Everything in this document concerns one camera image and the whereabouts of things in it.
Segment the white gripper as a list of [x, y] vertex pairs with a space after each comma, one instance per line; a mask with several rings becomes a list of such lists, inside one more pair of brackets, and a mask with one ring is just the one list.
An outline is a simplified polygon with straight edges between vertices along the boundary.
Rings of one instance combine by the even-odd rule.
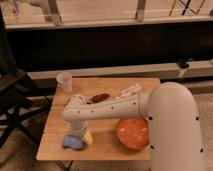
[[70, 134], [83, 137], [83, 141], [87, 145], [91, 145], [93, 143], [93, 137], [89, 130], [87, 130], [87, 122], [86, 121], [71, 121], [68, 123]]

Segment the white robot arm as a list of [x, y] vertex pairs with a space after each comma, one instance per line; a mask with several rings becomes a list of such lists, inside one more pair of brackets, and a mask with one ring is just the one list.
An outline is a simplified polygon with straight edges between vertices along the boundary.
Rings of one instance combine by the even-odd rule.
[[206, 171], [199, 112], [192, 93], [183, 85], [165, 82], [149, 93], [88, 105], [74, 95], [62, 117], [81, 136], [88, 120], [149, 119], [152, 171]]

